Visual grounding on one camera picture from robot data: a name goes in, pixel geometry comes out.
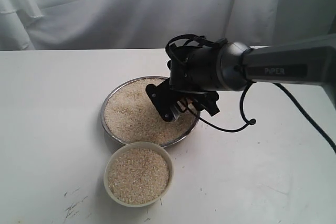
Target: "metal bowl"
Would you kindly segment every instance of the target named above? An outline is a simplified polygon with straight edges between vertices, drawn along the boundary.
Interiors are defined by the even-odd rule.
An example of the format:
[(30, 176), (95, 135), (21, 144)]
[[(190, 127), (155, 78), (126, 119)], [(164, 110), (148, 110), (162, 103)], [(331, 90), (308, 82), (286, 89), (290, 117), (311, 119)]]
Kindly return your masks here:
[[(167, 77), (162, 77), (162, 76), (145, 76), (145, 77), (139, 77), (139, 78), (136, 78), (136, 79), (133, 79), (133, 80), (130, 80), (130, 81), (127, 81), (125, 83), (123, 83), (122, 85), (118, 86), (117, 88), (115, 88), (105, 99), (104, 103), (103, 103), (103, 106), (101, 108), (101, 111), (100, 111), (100, 119), (101, 119), (101, 123), (103, 125), (103, 128), (105, 130), (105, 132), (112, 138), (114, 139), (115, 141), (117, 141), (118, 143), (122, 144), (122, 145), (127, 145), (127, 144), (130, 144), (120, 138), (118, 138), (117, 136), (115, 136), (111, 131), (110, 129), (108, 128), (108, 126), (106, 125), (106, 122), (105, 122), (105, 118), (104, 118), (104, 111), (105, 111), (105, 107), (109, 101), (109, 99), (111, 98), (111, 96), (113, 96), (119, 89), (121, 89), (122, 87), (132, 83), (132, 82), (135, 82), (135, 81), (138, 81), (138, 80), (142, 80), (142, 79), (149, 79), (149, 78), (152, 78), (152, 79), (162, 79), (162, 80), (165, 80), (167, 79)], [(184, 139), (186, 136), (188, 136), (191, 131), (196, 127), (196, 124), (198, 123), (198, 118), (195, 118), (195, 121), (193, 122), (193, 124), (190, 126), (190, 128), (184, 132), (180, 137), (174, 139), (174, 140), (171, 140), (167, 143), (164, 143), (164, 144), (160, 144), (160, 146), (162, 148), (166, 148), (168, 146), (171, 146), (173, 144), (176, 144), (177, 142), (181, 141), (182, 139)]]

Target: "white table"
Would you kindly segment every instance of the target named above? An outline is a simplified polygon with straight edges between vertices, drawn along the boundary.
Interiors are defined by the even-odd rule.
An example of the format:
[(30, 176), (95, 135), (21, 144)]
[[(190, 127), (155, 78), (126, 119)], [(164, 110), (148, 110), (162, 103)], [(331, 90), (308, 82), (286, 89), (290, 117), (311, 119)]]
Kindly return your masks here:
[[(130, 79), (168, 76), (156, 50), (0, 52), (0, 223), (335, 223), (336, 156), (272, 84), (255, 84), (229, 134), (199, 123), (168, 148), (171, 190), (149, 208), (106, 194), (102, 175), (119, 145), (103, 133), (101, 105)], [(336, 110), (319, 87), (287, 86), (336, 140)], [(222, 92), (217, 125), (241, 126), (239, 92)], [(65, 219), (71, 207), (71, 216)]]

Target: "robotic arm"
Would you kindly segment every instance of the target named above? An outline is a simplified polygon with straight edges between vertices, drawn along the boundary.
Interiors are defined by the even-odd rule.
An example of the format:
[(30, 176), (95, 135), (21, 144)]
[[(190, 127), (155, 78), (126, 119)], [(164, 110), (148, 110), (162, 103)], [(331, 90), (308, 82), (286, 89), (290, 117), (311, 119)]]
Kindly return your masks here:
[[(183, 45), (175, 44), (183, 39)], [(336, 104), (336, 35), (259, 49), (181, 35), (169, 41), (166, 53), (170, 78), (148, 85), (146, 92), (167, 122), (175, 121), (188, 101), (213, 116), (219, 112), (217, 91), (241, 91), (257, 81), (319, 85)]]

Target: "scattered rice grain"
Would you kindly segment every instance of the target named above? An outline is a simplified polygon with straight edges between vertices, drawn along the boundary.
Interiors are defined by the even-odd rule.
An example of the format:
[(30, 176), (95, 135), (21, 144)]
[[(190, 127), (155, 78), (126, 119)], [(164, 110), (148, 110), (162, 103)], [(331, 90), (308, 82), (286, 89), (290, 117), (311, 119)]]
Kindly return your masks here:
[(169, 167), (157, 152), (133, 148), (112, 163), (108, 181), (119, 200), (133, 205), (143, 204), (164, 192), (169, 181)]
[(127, 143), (137, 141), (164, 144), (183, 135), (194, 123), (189, 111), (180, 115), (176, 122), (161, 119), (145, 88), (156, 86), (163, 80), (147, 78), (132, 82), (118, 90), (107, 102), (104, 119), (109, 130)]

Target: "white curtain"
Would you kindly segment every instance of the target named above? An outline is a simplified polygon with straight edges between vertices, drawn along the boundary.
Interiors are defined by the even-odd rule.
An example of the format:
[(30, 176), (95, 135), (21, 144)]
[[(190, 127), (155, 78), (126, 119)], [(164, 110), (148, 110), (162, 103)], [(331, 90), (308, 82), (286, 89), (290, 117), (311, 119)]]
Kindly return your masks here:
[(0, 1), (2, 50), (160, 48), (185, 33), (270, 45), (326, 34), (336, 14), (336, 0)]

